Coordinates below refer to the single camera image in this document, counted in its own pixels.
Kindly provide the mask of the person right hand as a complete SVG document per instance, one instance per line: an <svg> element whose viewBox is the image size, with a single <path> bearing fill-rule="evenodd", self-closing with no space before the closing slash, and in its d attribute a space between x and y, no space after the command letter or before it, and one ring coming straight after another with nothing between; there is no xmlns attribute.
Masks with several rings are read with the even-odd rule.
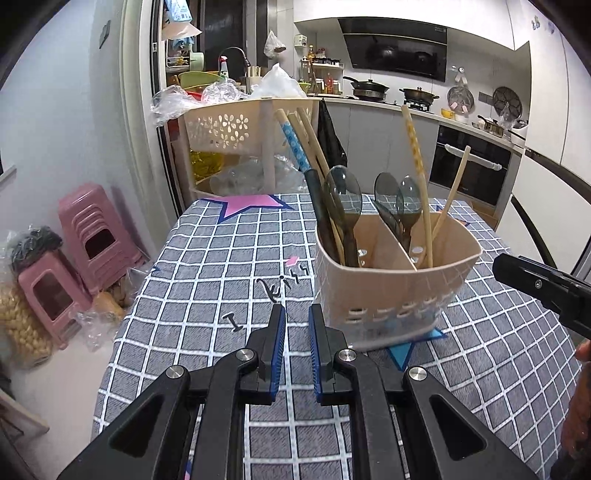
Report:
<svg viewBox="0 0 591 480"><path fill-rule="evenodd" d="M582 363L575 393L563 425L561 445L576 458L590 438L590 341L585 340L576 349L575 358Z"/></svg>

